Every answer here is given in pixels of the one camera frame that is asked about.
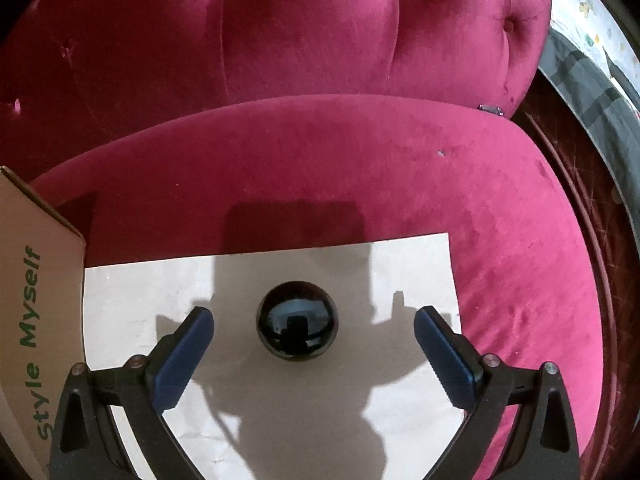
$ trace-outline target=cardboard box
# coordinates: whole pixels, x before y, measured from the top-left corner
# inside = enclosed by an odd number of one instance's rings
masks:
[[[34,479],[47,478],[69,368],[84,361],[84,239],[0,167],[0,432]]]

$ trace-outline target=pink velvet chair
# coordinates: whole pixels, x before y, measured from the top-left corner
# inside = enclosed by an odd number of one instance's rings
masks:
[[[584,449],[590,257],[535,145],[475,109],[514,112],[549,18],[550,0],[34,0],[0,48],[0,162],[84,231],[88,266],[449,232],[464,332],[558,362]],[[301,206],[287,237],[224,240],[252,203]]]

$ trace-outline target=glossy black ball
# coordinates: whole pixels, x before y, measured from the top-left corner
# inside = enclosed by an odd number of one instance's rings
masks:
[[[307,282],[287,282],[262,300],[258,335],[275,355],[304,361],[325,352],[338,332],[338,313],[329,295]]]

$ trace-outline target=white paper sheet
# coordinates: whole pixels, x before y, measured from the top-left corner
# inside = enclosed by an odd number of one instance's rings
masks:
[[[333,345],[308,362],[273,356],[255,329],[262,298],[289,280],[319,285],[338,309]],[[446,234],[99,267],[86,271],[86,356],[121,366],[206,306],[213,343],[164,414],[205,478],[418,479],[463,419],[413,336],[425,304],[460,332]],[[116,415],[136,471],[153,478]]]

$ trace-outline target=button tufting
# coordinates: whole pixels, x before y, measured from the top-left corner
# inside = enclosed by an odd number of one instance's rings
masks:
[[[506,20],[504,20],[504,31],[507,34],[511,34],[513,32],[513,29],[515,28],[515,24],[513,23],[513,20],[507,18]]]

